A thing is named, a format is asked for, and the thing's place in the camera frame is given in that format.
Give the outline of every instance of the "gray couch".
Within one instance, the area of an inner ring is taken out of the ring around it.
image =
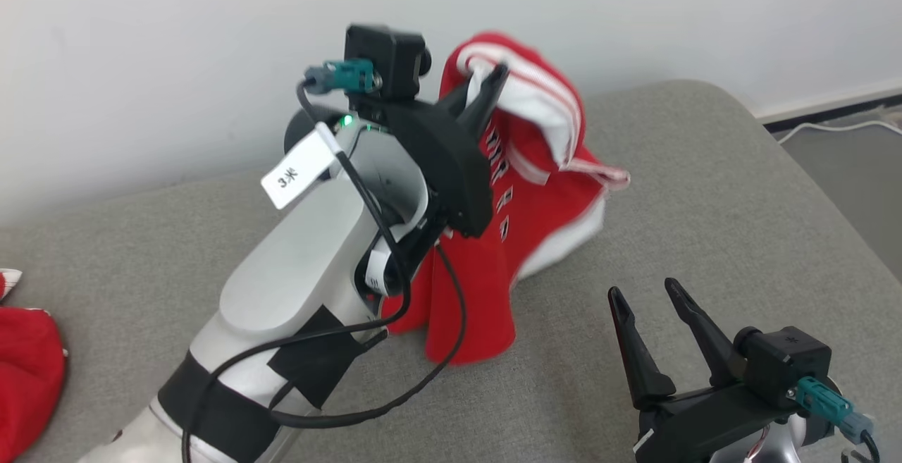
[[[884,453],[902,454],[902,286],[811,178],[712,85],[651,85],[586,106],[587,145],[629,168],[634,183],[612,196],[602,234],[516,286],[513,347],[447,370],[380,420],[302,435],[288,461],[631,461],[637,412],[608,288],[626,294],[678,389],[708,378],[667,300],[666,276],[730,336],[795,325],[831,345],[832,377],[876,416]],[[70,350],[57,414],[22,463],[73,461],[151,399],[230,271],[280,218],[260,175],[0,232],[0,265],[25,271],[9,302],[48,309]],[[396,335],[358,360],[326,409],[379,405],[429,368],[423,335]],[[839,461],[842,443],[822,441],[803,460]]]

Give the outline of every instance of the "red hoodie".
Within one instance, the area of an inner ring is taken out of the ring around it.
[[[559,261],[602,228],[608,190],[629,184],[621,168],[583,147],[586,113],[579,94],[538,52],[500,33],[483,33],[449,56],[442,96],[471,74],[468,100],[499,62],[510,68],[481,147],[492,169],[495,215],[479,239],[447,233],[442,248],[467,301],[467,334],[455,364],[505,351],[515,338],[509,292],[519,278]],[[426,255],[412,305],[391,331],[428,326],[426,356],[440,361],[457,341],[460,308],[450,276]],[[383,315],[400,308],[387,299]]]
[[[6,274],[0,271],[0,297]],[[11,463],[41,436],[62,389],[63,361],[47,312],[0,307],[0,463]]]

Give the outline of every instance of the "teal connector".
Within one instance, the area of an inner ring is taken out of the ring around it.
[[[843,436],[854,444],[863,443],[864,432],[874,433],[874,422],[855,412],[855,405],[825,386],[819,380],[806,376],[798,381],[794,398],[812,414],[835,424]]]
[[[305,90],[310,94],[370,93],[379,89],[381,79],[369,59],[326,61],[322,67],[310,67],[304,72]]]
[[[334,75],[332,88],[347,93],[369,93],[378,89],[378,78],[369,59],[345,59],[345,61],[326,61],[325,66],[332,69]]]

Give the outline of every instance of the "black tape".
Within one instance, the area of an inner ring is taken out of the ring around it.
[[[157,395],[172,421],[179,426],[186,424],[209,377],[210,372],[187,353]],[[273,443],[279,428],[266,407],[217,380],[207,390],[204,408],[197,412],[191,434],[238,463],[254,463]]]
[[[297,334],[340,327],[341,321],[322,307]],[[366,345],[358,343],[349,333],[328,335],[280,348],[268,365],[294,383],[307,402],[322,409],[354,358],[367,350]]]

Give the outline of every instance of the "red garment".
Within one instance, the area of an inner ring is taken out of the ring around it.
[[[0,273],[0,292],[3,292]],[[42,309],[0,307],[0,463],[11,463],[47,425],[62,389],[59,333]]]
[[[449,233],[442,248],[467,301],[467,335],[455,364],[495,357],[515,338],[509,291],[516,280],[555,263],[600,230],[608,189],[629,174],[605,166],[583,147],[583,103],[560,72],[538,52],[499,33],[483,33],[455,49],[445,63],[444,96],[472,74],[468,98],[503,61],[510,76],[483,136],[492,165],[495,216],[479,239]],[[434,252],[413,281],[409,312],[389,327],[403,332],[428,325],[426,356],[440,361],[457,340],[457,293]],[[387,299],[383,313],[397,311]]]
[[[0,269],[0,300],[6,297],[12,287],[16,286],[20,277],[22,277],[22,271]]]

